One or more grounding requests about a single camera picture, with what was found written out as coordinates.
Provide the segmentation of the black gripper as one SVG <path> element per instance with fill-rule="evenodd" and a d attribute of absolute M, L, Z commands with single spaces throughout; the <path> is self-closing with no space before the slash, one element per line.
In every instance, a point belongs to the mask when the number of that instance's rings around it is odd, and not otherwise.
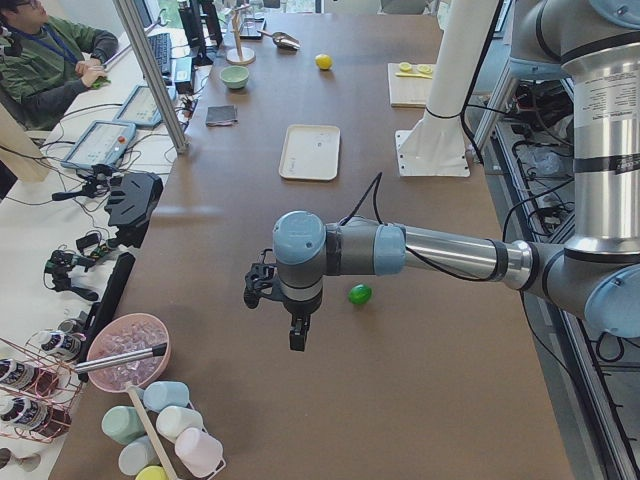
<path fill-rule="evenodd" d="M 276 264 L 266 261 L 267 254 L 272 251 L 272 248 L 264 249 L 245 275 L 243 300 L 249 309 L 256 309 L 261 299 L 281 301 L 281 283 Z M 310 315 L 292 316 L 289 330 L 289 347 L 292 351 L 305 351 L 310 325 Z"/>

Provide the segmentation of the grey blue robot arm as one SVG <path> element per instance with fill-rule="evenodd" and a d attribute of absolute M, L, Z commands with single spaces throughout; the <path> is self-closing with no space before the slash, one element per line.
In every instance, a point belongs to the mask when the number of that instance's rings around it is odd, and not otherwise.
<path fill-rule="evenodd" d="M 504 242 L 350 214 L 326 224 L 294 211 L 273 230 L 273 262 L 252 265 L 244 300 L 280 302 L 303 350 L 323 280 L 406 266 L 536 295 L 603 332 L 639 334 L 639 5 L 520 1 L 511 44 L 527 74 L 574 83 L 575 229 L 561 245 Z"/>

